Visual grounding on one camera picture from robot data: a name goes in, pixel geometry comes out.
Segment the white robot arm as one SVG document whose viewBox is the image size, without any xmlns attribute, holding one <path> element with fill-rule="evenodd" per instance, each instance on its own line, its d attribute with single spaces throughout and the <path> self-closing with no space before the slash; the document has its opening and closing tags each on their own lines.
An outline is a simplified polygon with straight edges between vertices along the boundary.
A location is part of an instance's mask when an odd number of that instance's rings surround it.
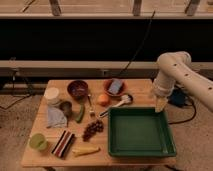
<svg viewBox="0 0 213 171">
<path fill-rule="evenodd" d="M 175 82 L 182 84 L 205 107 L 213 112 L 213 81 L 199 75 L 189 68 L 191 56 L 185 51 L 167 52 L 157 59 L 159 73 L 153 82 L 156 102 L 166 105 L 165 99 L 171 95 Z"/>
</svg>

